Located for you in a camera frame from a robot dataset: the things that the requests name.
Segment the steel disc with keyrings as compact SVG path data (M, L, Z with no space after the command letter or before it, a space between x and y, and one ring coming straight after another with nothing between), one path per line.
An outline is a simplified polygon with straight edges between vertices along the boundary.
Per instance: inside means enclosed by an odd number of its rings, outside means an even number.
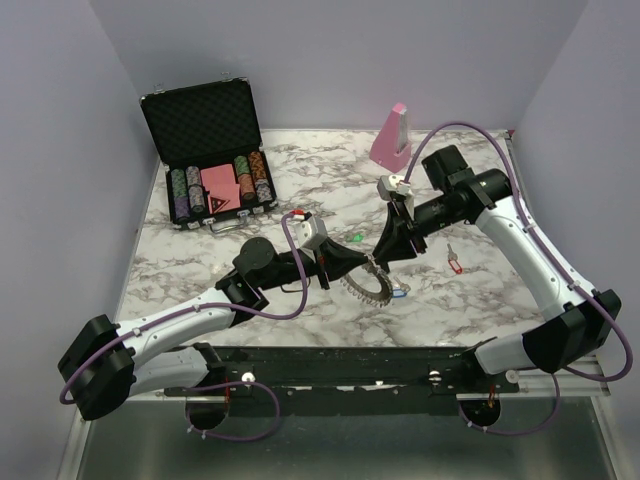
M341 279L341 284L359 301L375 307L385 307L392 299L393 287L388 274L370 254L367 261Z

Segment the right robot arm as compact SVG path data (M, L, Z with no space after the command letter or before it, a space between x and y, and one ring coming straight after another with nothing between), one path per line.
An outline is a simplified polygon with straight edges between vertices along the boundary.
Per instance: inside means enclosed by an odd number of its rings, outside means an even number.
M533 232L525 208L514 204L507 175L499 169L476 174L455 146L426 157L422 165L440 196L414 205L408 182L383 176L378 191L388 217L373 253L382 268L417 257L425 239L460 222L477 226L524 281L544 319L536 328L488 340L472 350L460 367L460 379L480 392L507 370L537 368L555 373L601 347L611 330L605 314L616 317L621 300L613 290L598 291L559 255L541 248L543 234Z

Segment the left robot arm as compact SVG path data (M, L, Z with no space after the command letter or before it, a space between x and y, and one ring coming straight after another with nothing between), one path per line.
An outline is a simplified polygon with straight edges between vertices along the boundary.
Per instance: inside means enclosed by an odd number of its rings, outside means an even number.
M253 237L242 245L232 271L194 299L145 318L88 320L58 362L65 382L59 401L76 406L86 420L102 418L132 396L151 360L205 333L265 317L264 291L311 277L328 285L367 261L331 239L306 254L298 248L279 253L268 239Z

